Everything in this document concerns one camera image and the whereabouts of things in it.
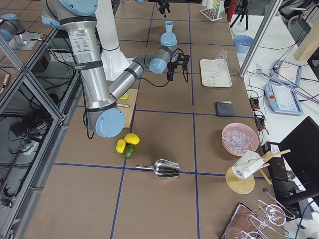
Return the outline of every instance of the blue cable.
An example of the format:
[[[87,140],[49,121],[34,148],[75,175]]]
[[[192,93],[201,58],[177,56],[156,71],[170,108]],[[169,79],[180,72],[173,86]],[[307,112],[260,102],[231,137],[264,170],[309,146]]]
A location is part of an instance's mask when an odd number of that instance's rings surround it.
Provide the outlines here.
[[[314,200],[312,200],[310,203],[308,203],[308,205],[305,207],[305,209],[304,209],[304,211],[303,211],[303,214],[302,214],[302,216],[301,216],[301,218],[300,218],[300,222],[299,222],[299,224],[298,224],[298,228],[297,228],[297,231],[296,231],[295,239],[297,239],[297,235],[298,235],[299,229],[300,229],[300,227],[301,227],[301,222],[303,221],[303,218],[304,218],[304,215],[305,215],[305,213],[306,213],[306,210],[307,210],[307,208],[310,206],[310,204],[313,203],[313,202],[314,202]]]

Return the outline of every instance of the folded cloth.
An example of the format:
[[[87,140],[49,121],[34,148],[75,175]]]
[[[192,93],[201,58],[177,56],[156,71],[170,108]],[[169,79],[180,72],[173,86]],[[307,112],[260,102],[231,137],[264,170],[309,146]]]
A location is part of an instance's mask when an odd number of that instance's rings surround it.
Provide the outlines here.
[[[234,117],[236,116],[235,106],[231,102],[217,101],[215,102],[217,116]]]

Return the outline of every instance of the wooden round base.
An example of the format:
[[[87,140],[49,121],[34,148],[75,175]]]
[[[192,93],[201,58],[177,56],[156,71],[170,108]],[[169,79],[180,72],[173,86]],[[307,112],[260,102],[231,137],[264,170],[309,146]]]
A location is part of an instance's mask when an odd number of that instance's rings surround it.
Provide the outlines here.
[[[239,179],[233,173],[232,168],[228,168],[226,171],[226,183],[231,190],[239,194],[250,193],[255,187],[255,178],[253,175],[250,175],[246,179]]]

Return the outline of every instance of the blue and white device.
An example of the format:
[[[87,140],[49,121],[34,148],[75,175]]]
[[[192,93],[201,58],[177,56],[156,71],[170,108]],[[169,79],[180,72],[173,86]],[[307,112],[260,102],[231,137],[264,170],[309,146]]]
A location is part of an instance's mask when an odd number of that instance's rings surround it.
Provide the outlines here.
[[[271,72],[272,77],[294,88],[299,85],[302,70],[301,66],[291,62],[278,60],[276,61],[274,68]]]
[[[270,108],[278,114],[301,116],[304,114],[297,94],[287,87],[276,83],[265,86],[266,97]]]

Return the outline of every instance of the pink bowl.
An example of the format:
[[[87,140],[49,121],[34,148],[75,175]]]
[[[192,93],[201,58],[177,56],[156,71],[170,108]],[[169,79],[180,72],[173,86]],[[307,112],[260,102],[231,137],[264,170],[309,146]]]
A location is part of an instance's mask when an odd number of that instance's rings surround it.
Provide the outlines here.
[[[223,129],[223,132],[221,133],[221,141],[223,143],[223,146],[225,147],[225,149],[233,154],[233,155],[236,155],[236,156],[243,156],[244,153],[239,153],[239,152],[236,152],[236,151],[233,151],[232,149],[230,149],[227,145],[226,145],[226,142],[223,138],[223,135],[228,132],[228,131],[231,131],[231,130],[234,130],[235,128],[238,128],[239,131],[242,131],[244,132],[245,134],[249,134],[250,136],[253,137],[254,139],[254,142],[253,142],[253,151],[256,151],[256,149],[258,148],[258,144],[259,144],[259,139],[258,139],[258,135],[256,134],[256,132],[250,128],[249,126],[243,124],[243,123],[230,123],[228,125],[225,126],[225,128]]]

